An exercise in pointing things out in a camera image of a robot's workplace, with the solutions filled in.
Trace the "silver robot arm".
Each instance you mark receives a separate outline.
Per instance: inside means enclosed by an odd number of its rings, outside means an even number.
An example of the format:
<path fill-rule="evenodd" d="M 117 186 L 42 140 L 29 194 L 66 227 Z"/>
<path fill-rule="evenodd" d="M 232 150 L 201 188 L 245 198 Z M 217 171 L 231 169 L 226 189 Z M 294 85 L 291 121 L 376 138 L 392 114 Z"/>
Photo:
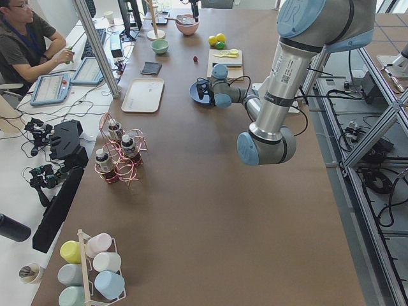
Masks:
<path fill-rule="evenodd" d="M 244 106 L 253 122 L 237 138 L 237 152 L 251 166 L 289 161 L 296 151 L 292 131 L 283 125 L 295 95 L 305 80 L 312 58 L 368 45 L 374 34 L 375 1 L 286 1 L 277 16 L 279 41 L 270 75 L 262 92 L 234 88 L 227 81 L 228 69 L 216 64 L 209 80 L 200 80 L 195 90 L 200 99 L 226 108 Z"/>

